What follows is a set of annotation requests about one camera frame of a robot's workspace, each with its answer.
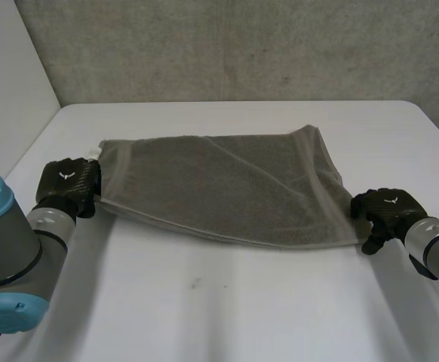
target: gray wall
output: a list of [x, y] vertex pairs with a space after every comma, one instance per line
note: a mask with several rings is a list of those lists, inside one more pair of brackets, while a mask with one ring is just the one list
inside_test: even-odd
[[439, 127], [439, 0], [17, 0], [63, 106], [409, 100]]

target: table surface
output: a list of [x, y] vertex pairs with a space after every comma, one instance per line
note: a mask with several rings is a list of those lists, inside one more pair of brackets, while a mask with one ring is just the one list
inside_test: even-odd
[[[62, 109], [8, 177], [28, 212], [43, 166], [102, 139], [320, 128], [352, 193], [408, 190], [439, 217], [439, 130], [400, 101], [128, 103]], [[439, 282], [392, 241], [280, 251], [179, 235], [99, 210], [80, 220], [39, 328], [0, 361], [439, 360]]]

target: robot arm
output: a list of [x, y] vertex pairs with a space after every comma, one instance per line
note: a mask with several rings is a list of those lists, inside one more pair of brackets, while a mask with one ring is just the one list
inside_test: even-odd
[[373, 223], [372, 234], [362, 251], [372, 255], [392, 238], [402, 241], [418, 273], [439, 279], [439, 219], [429, 217], [407, 192], [397, 189], [369, 190], [351, 202], [352, 217]]
[[25, 217], [0, 177], [0, 333], [36, 327], [54, 292], [77, 217], [95, 213], [100, 193], [97, 161], [48, 164], [37, 206]]

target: concrete wall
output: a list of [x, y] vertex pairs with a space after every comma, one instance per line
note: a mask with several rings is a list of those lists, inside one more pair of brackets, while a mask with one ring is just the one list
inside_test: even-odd
[[0, 174], [7, 176], [60, 109], [13, 0], [0, 0]]
[[439, 127], [439, 0], [17, 0], [59, 101], [409, 100]]

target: gray towel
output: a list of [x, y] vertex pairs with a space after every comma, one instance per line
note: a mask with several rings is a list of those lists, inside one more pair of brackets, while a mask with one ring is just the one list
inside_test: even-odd
[[348, 217], [351, 195], [320, 131], [281, 135], [102, 141], [107, 210], [203, 238], [270, 247], [357, 244], [367, 222]]

